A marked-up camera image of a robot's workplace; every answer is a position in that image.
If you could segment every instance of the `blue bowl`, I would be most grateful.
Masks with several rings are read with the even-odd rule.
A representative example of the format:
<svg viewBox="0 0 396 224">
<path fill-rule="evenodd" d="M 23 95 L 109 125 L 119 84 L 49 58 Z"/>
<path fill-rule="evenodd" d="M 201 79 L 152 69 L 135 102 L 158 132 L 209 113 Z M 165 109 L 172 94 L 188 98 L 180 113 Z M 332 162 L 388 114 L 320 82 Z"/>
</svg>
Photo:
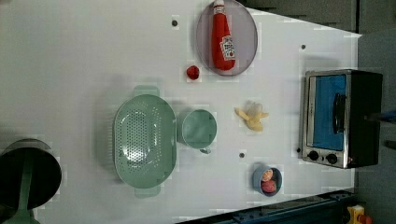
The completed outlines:
<svg viewBox="0 0 396 224">
<path fill-rule="evenodd" d="M 275 180 L 276 182 L 276 191 L 272 193 L 267 193 L 262 190 L 262 175 L 267 171 L 267 170 L 273 170 L 273 177 L 271 178 L 272 180 Z M 276 168 L 271 168 L 269 166 L 262 165 L 259 168 L 257 168 L 254 173 L 253 173 L 253 188 L 257 190 L 259 193 L 271 197 L 276 195 L 280 188 L 282 187 L 282 174 L 280 171 Z"/>
</svg>

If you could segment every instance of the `ketchup label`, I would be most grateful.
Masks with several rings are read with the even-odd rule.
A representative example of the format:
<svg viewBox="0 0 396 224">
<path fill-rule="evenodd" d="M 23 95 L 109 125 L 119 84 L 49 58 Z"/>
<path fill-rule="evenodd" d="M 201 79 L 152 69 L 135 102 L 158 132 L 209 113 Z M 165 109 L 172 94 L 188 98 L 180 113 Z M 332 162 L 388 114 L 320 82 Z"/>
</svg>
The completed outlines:
<svg viewBox="0 0 396 224">
<path fill-rule="evenodd" d="M 220 47 L 225 61 L 235 60 L 233 39 L 231 38 L 230 35 L 226 35 L 222 38 L 222 41 L 220 42 Z"/>
</svg>

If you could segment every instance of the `gray floor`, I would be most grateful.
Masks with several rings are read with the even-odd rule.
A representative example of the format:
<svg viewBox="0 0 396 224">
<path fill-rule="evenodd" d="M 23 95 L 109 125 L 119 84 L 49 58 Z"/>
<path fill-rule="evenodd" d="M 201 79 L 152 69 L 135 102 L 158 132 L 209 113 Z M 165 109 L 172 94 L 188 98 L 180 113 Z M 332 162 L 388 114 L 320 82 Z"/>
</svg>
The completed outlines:
<svg viewBox="0 0 396 224">
<path fill-rule="evenodd" d="M 396 108 L 395 52 L 396 29 L 364 35 L 359 39 L 359 68 L 384 76 L 382 111 Z M 396 140 L 396 125 L 382 123 L 380 138 L 379 164 L 357 169 L 355 192 L 375 223 L 396 223 L 396 150 L 383 146 L 385 140 Z"/>
<path fill-rule="evenodd" d="M 246 7 L 359 34 L 396 28 L 396 0 L 238 1 Z"/>
</svg>

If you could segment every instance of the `toaster oven handle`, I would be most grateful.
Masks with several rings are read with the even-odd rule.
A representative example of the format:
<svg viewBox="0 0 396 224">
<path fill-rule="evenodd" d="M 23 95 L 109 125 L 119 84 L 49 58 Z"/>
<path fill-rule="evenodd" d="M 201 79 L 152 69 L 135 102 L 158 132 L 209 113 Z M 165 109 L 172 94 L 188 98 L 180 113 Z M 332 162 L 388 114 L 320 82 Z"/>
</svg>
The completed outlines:
<svg viewBox="0 0 396 224">
<path fill-rule="evenodd" d="M 346 96 L 336 93 L 332 105 L 332 130 L 334 133 L 342 133 L 344 131 L 346 112 Z"/>
</svg>

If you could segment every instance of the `green object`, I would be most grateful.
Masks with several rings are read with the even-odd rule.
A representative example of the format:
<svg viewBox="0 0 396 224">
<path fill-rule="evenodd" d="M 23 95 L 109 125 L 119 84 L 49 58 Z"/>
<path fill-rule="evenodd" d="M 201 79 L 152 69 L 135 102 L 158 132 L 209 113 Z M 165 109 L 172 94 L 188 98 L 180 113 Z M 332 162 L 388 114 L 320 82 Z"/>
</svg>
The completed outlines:
<svg viewBox="0 0 396 224">
<path fill-rule="evenodd" d="M 30 210 L 27 210 L 27 203 L 29 201 L 30 186 L 32 183 L 33 158 L 27 150 L 24 154 L 20 202 L 18 211 L 14 217 L 7 220 L 6 224 L 39 224 L 34 217 L 30 216 Z"/>
<path fill-rule="evenodd" d="M 213 115 L 203 109 L 194 110 L 184 118 L 181 134 L 182 142 L 189 147 L 210 153 L 208 148 L 216 137 L 218 126 Z"/>
<path fill-rule="evenodd" d="M 176 159 L 176 117 L 156 87 L 137 86 L 114 121 L 114 159 L 120 178 L 139 198 L 157 195 Z"/>
</svg>

